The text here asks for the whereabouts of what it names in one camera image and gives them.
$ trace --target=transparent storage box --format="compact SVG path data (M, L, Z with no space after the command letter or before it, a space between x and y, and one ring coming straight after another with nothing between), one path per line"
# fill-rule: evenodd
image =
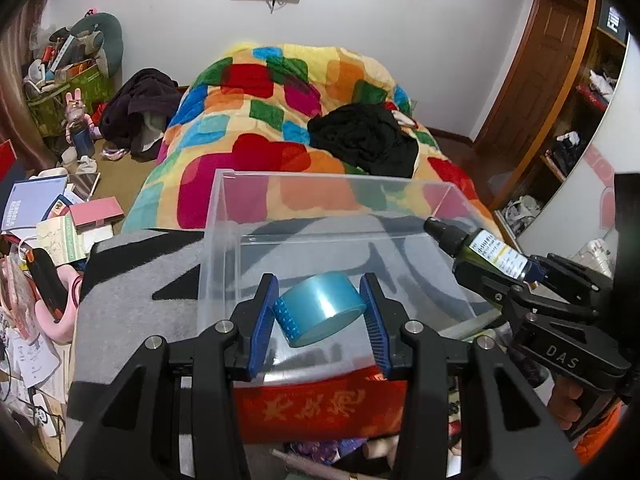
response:
M252 298L265 272L280 294L304 279L345 272L358 288L375 272L388 298L412 319L463 338L497 317L497 310L460 287L452 258L422 230L428 216L469 232L482 216L453 184L350 174L217 170L204 238L198 330L228 319ZM263 373L251 384L297 384L374 364L362 317L337 334L290 348L278 323Z

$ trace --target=wooden door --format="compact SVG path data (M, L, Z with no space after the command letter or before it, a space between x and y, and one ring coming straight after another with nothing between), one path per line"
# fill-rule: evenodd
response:
M551 110L574 59L585 8L573 0L535 0L510 73L474 149L515 167Z

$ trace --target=baseboard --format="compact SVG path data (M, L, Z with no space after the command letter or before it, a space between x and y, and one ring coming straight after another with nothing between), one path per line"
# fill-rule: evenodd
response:
M446 132L445 130L439 130L437 128L431 128L430 126L428 126L427 129L431 132L431 135L436 137L436 139L438 137L440 137L441 139L451 139L451 140L455 140L457 142L462 142L463 144L466 144L467 146L472 146L473 143L474 143L471 138L469 138L467 136L464 136L464 135L454 134L454 133L451 133L451 132Z

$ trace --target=silver screw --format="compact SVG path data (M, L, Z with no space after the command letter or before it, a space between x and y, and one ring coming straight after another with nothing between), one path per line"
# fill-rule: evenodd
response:
M495 341L487 335L481 335L480 337L476 338L476 344L482 350L491 350L491 348L495 346Z
M420 321L412 319L404 324L404 329L410 334L419 334L424 330L424 325Z
M223 319L216 323L216 331L220 332L221 334L228 334L233 329L234 329L234 324L228 319Z
M160 348L162 346L162 338L159 335L149 336L145 339L145 346L149 348L149 350Z

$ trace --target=blue notebook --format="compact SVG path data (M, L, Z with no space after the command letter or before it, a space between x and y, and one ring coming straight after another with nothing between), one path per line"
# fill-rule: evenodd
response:
M2 230L36 227L51 203L65 192L67 176L48 176L16 182L2 215Z

